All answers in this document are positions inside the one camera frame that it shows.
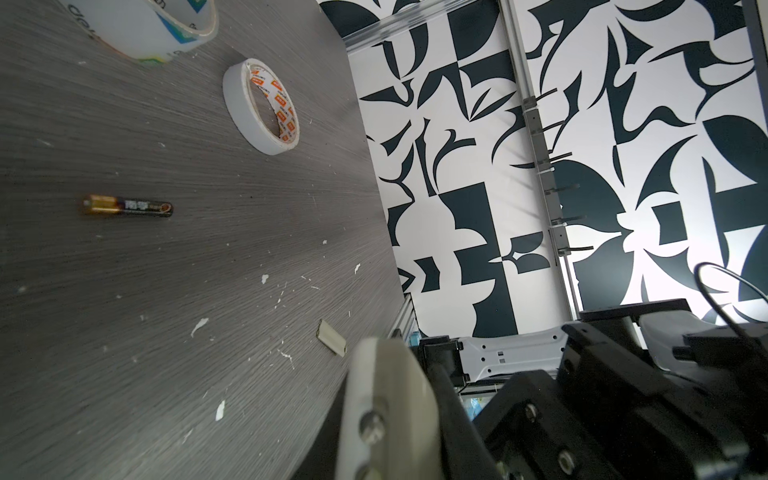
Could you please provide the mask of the AAA battery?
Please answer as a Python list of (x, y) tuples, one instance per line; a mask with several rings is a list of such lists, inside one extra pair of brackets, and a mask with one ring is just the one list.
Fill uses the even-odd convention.
[(174, 212), (170, 202), (105, 195), (85, 196), (82, 207), (88, 214), (99, 215), (170, 217)]

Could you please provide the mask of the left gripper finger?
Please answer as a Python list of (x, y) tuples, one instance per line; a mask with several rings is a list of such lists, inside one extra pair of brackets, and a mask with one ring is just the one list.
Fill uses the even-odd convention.
[(431, 365), (427, 377), (438, 406), (445, 478), (501, 479), (496, 462), (469, 420), (445, 369)]

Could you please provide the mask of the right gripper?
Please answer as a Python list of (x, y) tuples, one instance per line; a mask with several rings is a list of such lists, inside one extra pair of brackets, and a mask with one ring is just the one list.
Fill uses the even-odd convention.
[(716, 327), (660, 370), (594, 326), (564, 327), (555, 375), (512, 375), (475, 418), (493, 459), (524, 479), (763, 479), (767, 328)]

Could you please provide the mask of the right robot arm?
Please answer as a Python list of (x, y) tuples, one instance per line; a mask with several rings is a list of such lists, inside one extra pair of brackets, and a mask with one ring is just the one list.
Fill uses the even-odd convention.
[(532, 334), (423, 339), (414, 354), (488, 403), (444, 444), (451, 479), (763, 479), (767, 326), (683, 299)]

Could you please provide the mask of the remote battery cover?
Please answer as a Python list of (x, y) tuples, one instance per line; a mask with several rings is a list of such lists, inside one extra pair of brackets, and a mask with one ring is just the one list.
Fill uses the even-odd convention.
[(316, 332), (317, 339), (335, 355), (344, 357), (347, 353), (347, 341), (328, 322), (320, 320)]

